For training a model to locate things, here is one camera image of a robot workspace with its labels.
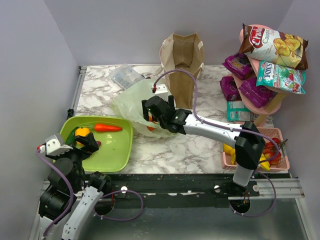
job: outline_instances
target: purple snack bag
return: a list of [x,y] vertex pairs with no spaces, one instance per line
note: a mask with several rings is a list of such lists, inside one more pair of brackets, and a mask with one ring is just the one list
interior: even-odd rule
[[256,77],[249,78],[241,84],[239,90],[244,93],[257,108],[261,108],[267,105],[270,99],[273,98],[274,92],[265,86],[256,86],[256,84]]
[[220,87],[227,101],[240,99],[239,91],[232,76],[224,76],[220,81]]
[[253,72],[247,55],[243,53],[228,56],[222,65],[241,80],[246,79]]

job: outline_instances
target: paper bag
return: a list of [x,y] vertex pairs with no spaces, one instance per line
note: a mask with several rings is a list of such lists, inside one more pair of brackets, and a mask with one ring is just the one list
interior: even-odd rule
[[[180,36],[173,33],[160,48],[161,66],[165,72],[184,69],[197,78],[204,68],[203,42],[197,33]],[[177,108],[191,109],[193,105],[193,80],[183,72],[173,72],[165,76],[166,85],[174,96]]]

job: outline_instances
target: wall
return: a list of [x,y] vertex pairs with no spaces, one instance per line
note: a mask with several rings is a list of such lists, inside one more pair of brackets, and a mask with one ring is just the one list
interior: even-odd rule
[[48,167],[35,156],[59,132],[79,68],[42,0],[0,3],[0,234],[28,239]]
[[44,0],[80,65],[159,64],[163,40],[198,32],[206,64],[240,47],[242,22],[277,29],[293,0]]
[[319,0],[295,0],[279,30],[309,39],[306,95],[289,95],[274,116],[274,125],[288,138],[287,151],[293,176],[298,176],[320,238],[320,25]]

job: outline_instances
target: white marble surface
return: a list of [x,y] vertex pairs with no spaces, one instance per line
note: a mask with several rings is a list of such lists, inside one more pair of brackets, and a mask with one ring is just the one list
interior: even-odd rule
[[[117,65],[89,66],[76,115],[114,116],[111,102],[122,92],[109,77]],[[132,65],[145,77],[155,77],[158,65]],[[219,81],[229,74],[222,65],[206,65],[203,79],[198,82],[197,113],[226,122],[227,102]],[[272,127],[269,119],[267,125]],[[152,138],[135,134],[127,166],[121,173],[130,174],[215,174],[234,173],[222,169],[220,143],[195,135],[177,134],[170,138]]]

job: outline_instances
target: green plate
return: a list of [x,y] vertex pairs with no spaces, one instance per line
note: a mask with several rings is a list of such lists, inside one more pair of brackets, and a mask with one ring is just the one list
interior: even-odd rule
[[[106,124],[121,127],[117,132],[96,132],[95,124]],[[94,139],[101,142],[98,151],[82,161],[84,171],[114,173],[122,170],[128,163],[132,141],[133,128],[128,120],[109,116],[73,116],[63,125],[60,134],[66,140],[75,127],[90,128]]]

